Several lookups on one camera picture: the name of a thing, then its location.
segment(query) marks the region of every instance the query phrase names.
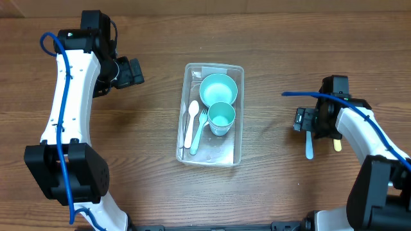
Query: teal cup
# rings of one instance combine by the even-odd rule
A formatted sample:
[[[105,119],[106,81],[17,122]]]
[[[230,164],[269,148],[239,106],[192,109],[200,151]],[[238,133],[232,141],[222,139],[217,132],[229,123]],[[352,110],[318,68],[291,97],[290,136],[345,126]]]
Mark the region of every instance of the teal cup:
[[[200,85],[200,99],[208,108],[217,102],[233,104],[237,93],[236,82],[226,74],[210,74]]]
[[[226,102],[214,103],[208,110],[210,129],[217,136],[225,135],[234,124],[235,118],[235,109]]]

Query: wooden table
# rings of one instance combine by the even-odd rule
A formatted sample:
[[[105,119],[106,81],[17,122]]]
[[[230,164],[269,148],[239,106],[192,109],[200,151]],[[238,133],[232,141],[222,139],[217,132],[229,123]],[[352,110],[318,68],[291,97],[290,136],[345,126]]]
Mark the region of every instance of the wooden table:
[[[295,109],[331,74],[349,76],[379,124],[411,151],[411,14],[295,13],[114,17],[120,55],[138,58],[146,82],[92,102],[93,148],[110,167],[110,192],[137,225],[254,224],[300,220],[345,204],[360,165],[343,140],[314,142],[292,130]],[[28,168],[26,145],[45,129],[56,82],[45,31],[79,28],[75,19],[0,20],[0,230],[73,230],[67,207],[47,200]],[[175,158],[184,66],[240,65],[245,113],[240,166],[185,166]],[[87,223],[77,217],[75,227]]]

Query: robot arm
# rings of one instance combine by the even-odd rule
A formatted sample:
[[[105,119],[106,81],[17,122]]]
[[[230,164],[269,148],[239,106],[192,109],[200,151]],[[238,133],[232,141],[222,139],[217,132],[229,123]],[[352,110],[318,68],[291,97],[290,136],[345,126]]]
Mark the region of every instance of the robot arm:
[[[100,74],[100,63],[94,54],[84,53],[82,49],[66,51],[69,63],[72,66],[69,94],[64,114],[64,132],[62,143],[74,141],[87,143],[91,146],[89,123],[91,101]],[[57,55],[57,84],[46,130],[41,136],[40,143],[56,144],[56,124],[60,113],[63,90],[66,79],[66,67],[62,55]]]
[[[359,107],[365,115],[368,115],[374,123],[377,121],[374,118],[374,112],[372,110]],[[354,152],[362,165],[367,155],[377,156],[381,155],[389,160],[397,160],[397,158],[389,151],[382,143],[378,134],[374,131],[374,128],[356,112],[350,108],[341,108],[337,122],[335,124],[337,131],[342,134],[348,140],[348,143],[354,149]],[[405,152],[401,151],[384,133],[391,147],[397,151],[403,158],[410,158]]]
[[[349,101],[376,123],[368,103],[351,98],[348,89],[346,76],[330,76],[323,79],[319,92]],[[347,206],[309,213],[301,223],[301,230],[411,229],[411,173],[387,151],[368,121],[341,103],[319,98],[315,108],[297,109],[293,127],[297,131],[313,132],[314,139],[341,139],[344,136],[362,165]],[[385,133],[383,135],[391,147],[411,163],[410,157],[397,148]],[[401,195],[387,195],[389,185],[401,190]]]
[[[137,59],[117,58],[117,42],[110,40],[110,22],[99,10],[83,11],[79,30],[58,33],[71,72],[61,138],[74,209],[82,209],[79,213],[96,230],[129,231],[134,230],[131,219],[109,193],[109,167],[91,148],[89,133],[93,98],[108,94],[112,87],[122,89],[144,82]],[[57,85],[50,118],[40,145],[26,147],[24,161],[44,195],[67,205],[56,139],[66,66],[56,44],[55,52]]]

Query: plastic fork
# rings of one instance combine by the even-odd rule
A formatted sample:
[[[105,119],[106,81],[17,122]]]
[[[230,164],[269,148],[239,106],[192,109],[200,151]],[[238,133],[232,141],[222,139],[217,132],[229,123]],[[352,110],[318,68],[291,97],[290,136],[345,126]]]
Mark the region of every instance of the plastic fork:
[[[201,133],[203,132],[203,127],[208,120],[207,109],[204,109],[200,116],[198,117],[198,121],[200,124],[198,125],[197,133],[195,134],[193,143],[191,144],[190,154],[196,155],[198,150],[198,145],[200,144]]]

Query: transparent tray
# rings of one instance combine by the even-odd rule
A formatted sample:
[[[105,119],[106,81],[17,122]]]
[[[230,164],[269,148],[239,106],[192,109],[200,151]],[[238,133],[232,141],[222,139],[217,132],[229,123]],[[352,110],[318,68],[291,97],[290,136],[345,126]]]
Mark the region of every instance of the transparent tray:
[[[232,104],[236,110],[236,119],[231,129],[224,136],[214,135],[209,125],[204,127],[196,155],[191,155],[189,148],[184,148],[184,138],[189,123],[188,106],[197,100],[200,110],[194,120],[193,139],[198,128],[198,117],[207,108],[200,99],[200,84],[210,74],[221,73],[230,76],[237,84],[238,95]],[[244,69],[227,64],[187,64],[182,86],[179,133],[177,137],[176,158],[185,164],[203,166],[232,167],[241,160],[241,139],[243,135]]]

